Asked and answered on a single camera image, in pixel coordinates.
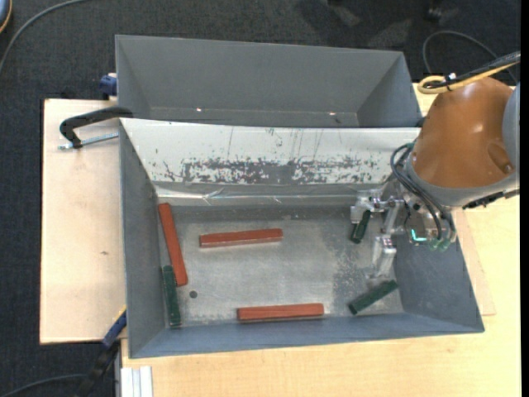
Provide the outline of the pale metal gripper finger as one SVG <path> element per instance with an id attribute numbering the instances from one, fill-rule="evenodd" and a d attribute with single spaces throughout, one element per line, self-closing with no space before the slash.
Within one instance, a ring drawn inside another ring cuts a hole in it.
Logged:
<path id="1" fill-rule="evenodd" d="M 370 279 L 388 278 L 396 254 L 397 249 L 391 236 L 376 236 L 368 277 Z"/>
<path id="2" fill-rule="evenodd" d="M 376 197 L 358 197 L 350 207 L 350 221 L 352 224 L 368 222 L 372 213 L 384 211 L 384 204 Z"/>

